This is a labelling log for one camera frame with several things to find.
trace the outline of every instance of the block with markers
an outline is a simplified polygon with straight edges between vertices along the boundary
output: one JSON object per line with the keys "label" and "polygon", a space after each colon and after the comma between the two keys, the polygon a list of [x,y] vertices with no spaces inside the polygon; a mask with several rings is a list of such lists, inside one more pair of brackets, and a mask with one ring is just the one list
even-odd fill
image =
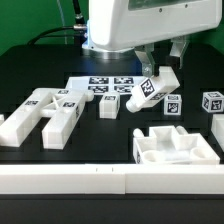
{"label": "block with markers", "polygon": [[220,92],[204,92],[202,107],[208,113],[223,112],[224,96]]}
{"label": "block with markers", "polygon": [[106,92],[100,101],[100,118],[116,119],[120,108],[120,94],[116,91]]}
{"label": "block with markers", "polygon": [[181,115],[182,99],[181,95],[169,94],[164,99],[165,115]]}

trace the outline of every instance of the green background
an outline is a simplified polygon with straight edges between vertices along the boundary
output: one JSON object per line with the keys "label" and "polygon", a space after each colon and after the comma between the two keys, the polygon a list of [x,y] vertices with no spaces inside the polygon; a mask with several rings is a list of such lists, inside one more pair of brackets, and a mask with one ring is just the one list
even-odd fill
{"label": "green background", "polygon": [[[72,0],[61,0],[61,5],[66,25],[73,25]],[[80,7],[88,18],[88,0],[80,0]],[[57,0],[0,0],[0,55],[12,46],[26,44],[43,31],[60,26]],[[191,41],[211,44],[224,53],[224,19],[217,29],[191,35]],[[38,43],[64,43],[64,39],[46,38]]]}

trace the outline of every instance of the black table surface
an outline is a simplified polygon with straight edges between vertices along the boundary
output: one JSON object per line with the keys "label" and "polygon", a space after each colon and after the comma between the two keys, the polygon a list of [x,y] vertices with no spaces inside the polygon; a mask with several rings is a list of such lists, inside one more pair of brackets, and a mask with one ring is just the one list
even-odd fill
{"label": "black table surface", "polygon": [[[154,56],[164,64],[170,46],[156,45]],[[191,44],[184,67],[175,73],[181,86],[181,116],[165,116],[163,102],[130,113],[130,96],[121,97],[116,120],[99,118],[101,97],[86,104],[63,151],[44,150],[41,119],[19,148],[0,146],[0,164],[134,163],[133,130],[182,125],[201,133],[221,158],[224,153],[211,133],[212,114],[201,107],[203,92],[224,94],[224,56],[208,45]],[[0,56],[0,114],[7,118],[36,88],[65,88],[73,76],[141,75],[135,56],[100,60],[81,55],[73,45],[15,46]],[[1,195],[4,223],[223,223],[222,195]]]}

